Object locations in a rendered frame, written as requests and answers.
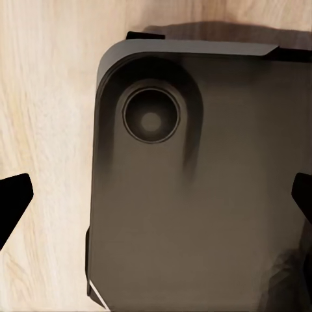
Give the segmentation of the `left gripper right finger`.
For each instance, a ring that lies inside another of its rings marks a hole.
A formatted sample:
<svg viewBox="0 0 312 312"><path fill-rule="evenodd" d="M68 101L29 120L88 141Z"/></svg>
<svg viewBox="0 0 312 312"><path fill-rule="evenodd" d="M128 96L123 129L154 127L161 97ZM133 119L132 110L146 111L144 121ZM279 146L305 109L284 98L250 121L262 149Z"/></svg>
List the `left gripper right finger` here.
<svg viewBox="0 0 312 312"><path fill-rule="evenodd" d="M291 196L312 225L312 175L297 173Z"/></svg>

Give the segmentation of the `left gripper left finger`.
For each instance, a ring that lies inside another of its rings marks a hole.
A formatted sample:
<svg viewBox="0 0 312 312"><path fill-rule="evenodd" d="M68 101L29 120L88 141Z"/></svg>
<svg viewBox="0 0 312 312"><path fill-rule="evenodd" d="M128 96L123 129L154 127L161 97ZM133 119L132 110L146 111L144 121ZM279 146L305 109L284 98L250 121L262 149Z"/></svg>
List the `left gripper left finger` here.
<svg viewBox="0 0 312 312"><path fill-rule="evenodd" d="M0 251L34 197L29 174L0 180Z"/></svg>

